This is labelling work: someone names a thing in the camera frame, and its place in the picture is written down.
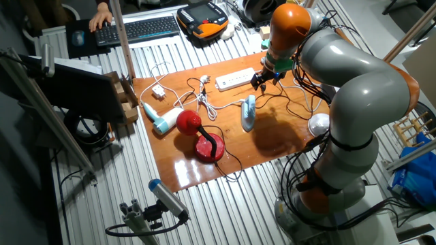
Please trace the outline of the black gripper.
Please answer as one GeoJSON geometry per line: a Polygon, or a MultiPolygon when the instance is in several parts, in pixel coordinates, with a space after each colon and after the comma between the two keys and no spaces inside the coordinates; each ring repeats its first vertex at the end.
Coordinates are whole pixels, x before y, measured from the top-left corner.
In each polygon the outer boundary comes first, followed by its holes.
{"type": "Polygon", "coordinates": [[[251,79],[251,85],[252,87],[257,90],[260,86],[261,91],[264,93],[266,90],[266,85],[263,84],[269,80],[272,80],[272,83],[276,85],[278,81],[280,81],[282,78],[284,78],[286,75],[286,72],[273,72],[267,69],[263,69],[260,74],[254,74],[251,79]]]}

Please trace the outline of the person's bare hand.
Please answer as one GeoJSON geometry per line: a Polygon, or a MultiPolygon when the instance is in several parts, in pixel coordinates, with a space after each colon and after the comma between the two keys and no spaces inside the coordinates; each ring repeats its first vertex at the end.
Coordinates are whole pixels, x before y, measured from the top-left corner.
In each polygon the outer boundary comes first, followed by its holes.
{"type": "Polygon", "coordinates": [[[109,9],[109,5],[105,1],[100,1],[97,4],[97,13],[89,21],[89,30],[94,33],[96,30],[101,29],[104,23],[110,24],[112,22],[112,13],[109,9]]]}

